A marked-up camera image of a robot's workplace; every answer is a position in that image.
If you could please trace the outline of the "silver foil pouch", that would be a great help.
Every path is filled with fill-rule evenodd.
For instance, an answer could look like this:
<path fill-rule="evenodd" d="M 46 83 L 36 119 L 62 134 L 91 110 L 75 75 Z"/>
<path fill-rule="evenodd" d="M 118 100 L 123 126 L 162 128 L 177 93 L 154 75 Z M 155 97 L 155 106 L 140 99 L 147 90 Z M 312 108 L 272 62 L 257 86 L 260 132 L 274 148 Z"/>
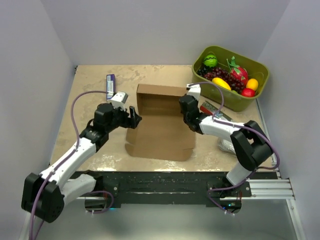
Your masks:
<path fill-rule="evenodd" d="M 219 138 L 217 141 L 217 145 L 218 145 L 219 149 L 223 152 L 230 153 L 233 155 L 236 154 L 234 146 L 230 141 Z"/>

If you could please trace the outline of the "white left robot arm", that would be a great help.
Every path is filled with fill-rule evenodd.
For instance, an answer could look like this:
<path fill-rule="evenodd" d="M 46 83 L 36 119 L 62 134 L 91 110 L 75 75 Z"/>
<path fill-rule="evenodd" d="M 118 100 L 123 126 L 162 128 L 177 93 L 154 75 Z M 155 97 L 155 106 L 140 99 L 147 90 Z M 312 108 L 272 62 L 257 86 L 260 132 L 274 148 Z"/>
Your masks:
<path fill-rule="evenodd" d="M 142 117 L 135 108 L 112 103 L 98 105 L 86 128 L 75 144 L 53 165 L 40 174 L 30 173 L 24 180 L 21 208 L 47 223 L 54 222 L 65 206 L 78 197 L 90 193 L 99 196 L 104 184 L 89 174 L 72 179 L 76 170 L 109 140 L 118 127 L 135 129 Z"/>

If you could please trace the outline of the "brown cardboard box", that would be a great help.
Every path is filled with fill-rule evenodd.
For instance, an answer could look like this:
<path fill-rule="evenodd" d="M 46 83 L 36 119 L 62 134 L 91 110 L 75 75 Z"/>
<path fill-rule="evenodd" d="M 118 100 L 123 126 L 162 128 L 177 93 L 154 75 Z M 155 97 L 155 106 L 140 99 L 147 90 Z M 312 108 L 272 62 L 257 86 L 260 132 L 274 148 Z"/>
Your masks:
<path fill-rule="evenodd" d="M 179 98 L 184 87 L 138 84 L 136 101 L 142 120 L 126 132 L 126 152 L 132 157 L 184 162 L 196 146 L 196 134 L 183 121 Z"/>

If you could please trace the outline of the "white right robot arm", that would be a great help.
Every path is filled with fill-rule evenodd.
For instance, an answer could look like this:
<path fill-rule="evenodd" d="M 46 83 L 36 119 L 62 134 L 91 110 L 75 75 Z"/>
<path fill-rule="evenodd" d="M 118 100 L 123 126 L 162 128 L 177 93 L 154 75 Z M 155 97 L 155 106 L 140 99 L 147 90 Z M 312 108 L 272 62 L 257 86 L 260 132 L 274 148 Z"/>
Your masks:
<path fill-rule="evenodd" d="M 260 168 L 275 150 L 255 121 L 237 123 L 222 120 L 203 113 L 198 100 L 185 94 L 179 99 L 184 123 L 190 130 L 201 135 L 216 136 L 232 143 L 238 163 L 224 177 L 218 190 L 230 197 L 235 196 L 247 178 Z"/>

